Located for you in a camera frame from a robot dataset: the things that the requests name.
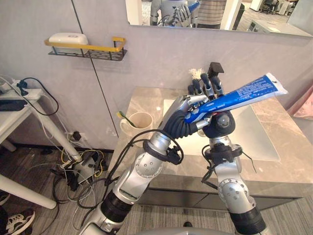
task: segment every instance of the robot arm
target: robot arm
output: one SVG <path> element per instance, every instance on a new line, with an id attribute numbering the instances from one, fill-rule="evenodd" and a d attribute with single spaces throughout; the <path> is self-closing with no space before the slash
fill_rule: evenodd
<path id="1" fill-rule="evenodd" d="M 190 27 L 196 26 L 198 18 L 197 0 L 152 0 L 150 25 L 158 25 L 158 10 L 161 10 L 163 26 Z"/>
<path id="2" fill-rule="evenodd" d="M 209 124 L 209 119 L 201 120 L 198 123 L 187 124 L 187 128 L 182 128 L 176 133 L 168 127 L 175 119 L 173 117 L 179 112 L 182 115 L 182 122 L 177 123 L 183 125 L 188 110 L 195 103 L 207 101 L 205 95 L 180 96 L 174 101 L 159 126 L 160 131 L 155 132 L 149 141 L 144 142 L 145 152 L 140 154 L 119 177 L 105 200 L 95 209 L 80 235 L 117 233 L 133 204 L 139 200 L 151 180 L 161 173 L 163 162 L 180 164 L 181 158 L 177 150 L 169 148 L 171 139 L 176 138 L 174 135 L 187 136 Z"/>
<path id="3" fill-rule="evenodd" d="M 158 10 L 161 8 L 162 0 L 152 0 L 150 10 L 150 25 L 157 25 Z"/>
<path id="4" fill-rule="evenodd" d="M 195 4 L 198 0 L 188 0 L 188 6 Z M 194 11 L 191 12 L 191 25 L 193 28 L 196 28 L 198 25 L 198 14 L 199 7 L 197 7 Z"/>
<path id="5" fill-rule="evenodd" d="M 216 91 L 222 89 L 220 83 L 216 83 L 215 86 Z M 180 157 L 177 149 L 169 148 L 171 140 L 175 142 L 174 139 L 191 135 L 200 129 L 203 129 L 210 141 L 210 149 L 205 152 L 204 157 L 211 166 L 202 182 L 209 185 L 206 180 L 215 171 L 219 182 L 217 189 L 220 198 L 225 202 L 238 234 L 272 234 L 266 227 L 254 199 L 249 195 L 249 190 L 240 177 L 239 156 L 242 149 L 239 145 L 232 144 L 228 137 L 228 134 L 235 129 L 231 112 L 220 112 L 214 116 L 206 115 L 202 117 L 202 120 L 193 123 L 184 121 L 185 115 L 193 107 L 208 101 L 208 95 L 212 96 L 212 93 L 180 96 L 174 101 L 165 114 L 158 131 L 149 141 L 144 141 L 145 152 L 137 156 L 133 164 L 119 177 L 105 200 L 95 209 L 80 235 L 116 234 L 133 204 L 139 200 L 151 180 L 161 173 L 163 162 L 168 161 L 176 165 L 181 163 L 183 153 Z M 208 231 L 207 234 L 221 233 Z"/>

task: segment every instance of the striped shirt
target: striped shirt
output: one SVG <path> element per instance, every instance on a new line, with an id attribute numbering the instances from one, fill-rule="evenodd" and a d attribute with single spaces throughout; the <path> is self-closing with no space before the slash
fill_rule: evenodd
<path id="1" fill-rule="evenodd" d="M 200 0 L 198 23 L 215 25 L 222 22 L 227 0 Z"/>

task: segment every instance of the black and white sneaker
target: black and white sneaker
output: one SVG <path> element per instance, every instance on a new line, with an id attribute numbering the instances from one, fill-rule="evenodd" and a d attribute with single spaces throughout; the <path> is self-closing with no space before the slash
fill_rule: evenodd
<path id="1" fill-rule="evenodd" d="M 0 190 L 0 206 L 2 206 L 9 199 L 10 194 Z"/>
<path id="2" fill-rule="evenodd" d="M 34 221 L 35 212 L 32 209 L 26 209 L 20 214 L 9 217 L 4 235 L 17 235 L 26 230 Z"/>

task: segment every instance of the electrical outlet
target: electrical outlet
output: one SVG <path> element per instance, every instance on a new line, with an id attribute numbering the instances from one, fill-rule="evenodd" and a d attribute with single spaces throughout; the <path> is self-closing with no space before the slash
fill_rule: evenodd
<path id="1" fill-rule="evenodd" d="M 68 135 L 68 137 L 70 138 L 72 135 L 73 135 L 73 132 L 64 132 L 64 134 Z M 87 140 L 87 137 L 86 137 L 86 134 L 85 133 L 79 133 L 80 136 L 82 137 L 80 139 L 80 141 L 86 141 Z"/>

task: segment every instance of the marble countertop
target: marble countertop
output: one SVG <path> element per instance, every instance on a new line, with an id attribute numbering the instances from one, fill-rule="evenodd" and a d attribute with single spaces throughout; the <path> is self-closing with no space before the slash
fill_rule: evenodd
<path id="1" fill-rule="evenodd" d="M 187 91 L 184 90 L 137 87 L 126 115 L 130 116 L 138 111 L 150 113 L 154 119 L 153 128 L 157 128 L 163 115 L 163 101 L 175 99 L 186 93 Z M 241 157 L 243 165 L 241 176 L 246 181 L 251 194 L 297 197 L 312 193 L 311 143 L 276 98 L 251 106 L 280 157 L 280 161 L 254 160 L 257 173 L 254 172 L 251 161 Z M 109 170 L 129 140 L 130 138 L 124 133 L 120 134 Z M 131 148 L 115 175 L 120 175 L 140 152 L 142 149 L 139 147 Z M 212 192 L 213 189 L 200 182 L 207 172 L 207 165 L 203 156 L 185 155 L 180 165 L 165 163 L 161 174 L 151 182 L 151 187 Z M 211 181 L 217 182 L 215 174 L 212 175 Z"/>

